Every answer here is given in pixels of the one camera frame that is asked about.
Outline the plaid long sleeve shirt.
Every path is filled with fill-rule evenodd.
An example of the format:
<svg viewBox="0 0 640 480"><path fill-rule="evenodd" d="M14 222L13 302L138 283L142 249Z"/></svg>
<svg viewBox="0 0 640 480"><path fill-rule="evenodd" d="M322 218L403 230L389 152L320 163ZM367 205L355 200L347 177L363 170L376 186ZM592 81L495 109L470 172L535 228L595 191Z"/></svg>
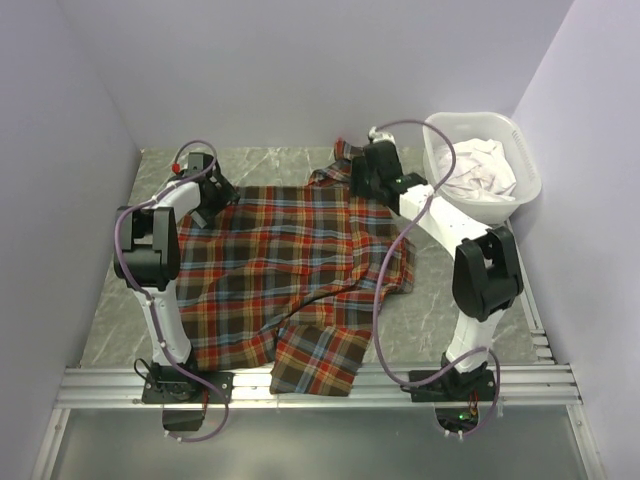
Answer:
<svg viewBox="0 0 640 480"><path fill-rule="evenodd" d="M414 285L389 209L350 193L361 149L338 142L304 186L244 186L211 228L179 224L182 324L203 371L271 366L274 394L346 396L389 294Z"/></svg>

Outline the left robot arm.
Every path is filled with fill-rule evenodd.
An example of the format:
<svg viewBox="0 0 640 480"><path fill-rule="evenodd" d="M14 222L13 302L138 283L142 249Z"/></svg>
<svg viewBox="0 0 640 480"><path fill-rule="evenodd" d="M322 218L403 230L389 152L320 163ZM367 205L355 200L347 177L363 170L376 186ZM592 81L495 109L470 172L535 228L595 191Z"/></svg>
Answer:
<svg viewBox="0 0 640 480"><path fill-rule="evenodd" d="M174 369L166 390L177 401L189 402L199 395L202 379L178 307L178 223L189 217L198 227L211 228L239 194L222 174L214 149L190 152L187 164L174 161L172 170L173 177L150 199L118 209L113 268L143 310L153 339L153 372Z"/></svg>

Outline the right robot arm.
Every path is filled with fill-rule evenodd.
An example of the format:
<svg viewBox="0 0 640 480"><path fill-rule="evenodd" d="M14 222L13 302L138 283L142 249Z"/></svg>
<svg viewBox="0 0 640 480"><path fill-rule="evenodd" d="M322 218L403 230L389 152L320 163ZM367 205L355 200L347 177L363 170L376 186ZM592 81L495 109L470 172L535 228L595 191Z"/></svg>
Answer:
<svg viewBox="0 0 640 480"><path fill-rule="evenodd" d="M440 383L446 396L460 400L474 390L487 361L497 358L492 350L495 329L524 284L511 231L474 220L442 198L441 187L416 173L404 173L390 140L366 145L351 161L352 194L376 200L409 222L386 253L381 275L415 227L435 239L453 260L452 294L458 319L440 369L420 380L404 380L390 367L383 369L405 389Z"/></svg>

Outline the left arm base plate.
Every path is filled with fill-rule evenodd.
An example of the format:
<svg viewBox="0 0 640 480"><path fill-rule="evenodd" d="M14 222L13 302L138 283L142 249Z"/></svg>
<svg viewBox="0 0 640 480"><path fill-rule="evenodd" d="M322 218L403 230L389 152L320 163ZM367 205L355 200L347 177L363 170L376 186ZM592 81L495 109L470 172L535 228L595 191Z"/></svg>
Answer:
<svg viewBox="0 0 640 480"><path fill-rule="evenodd" d="M209 392L208 402L222 404L231 400L233 389L232 372L198 372L197 376L214 385L224 396ZM202 403L206 386L171 368L162 368L159 373L148 374L143 387L143 404Z"/></svg>

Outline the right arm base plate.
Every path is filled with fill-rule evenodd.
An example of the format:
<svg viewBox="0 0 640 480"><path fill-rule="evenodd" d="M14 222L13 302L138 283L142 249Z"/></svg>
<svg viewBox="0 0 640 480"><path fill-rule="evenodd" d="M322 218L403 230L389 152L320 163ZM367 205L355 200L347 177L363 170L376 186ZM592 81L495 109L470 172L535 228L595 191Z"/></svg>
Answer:
<svg viewBox="0 0 640 480"><path fill-rule="evenodd" d="M452 369L432 383L406 387L400 390L408 393L413 403L447 403L464 401L492 401L498 383L494 373L483 364L468 373Z"/></svg>

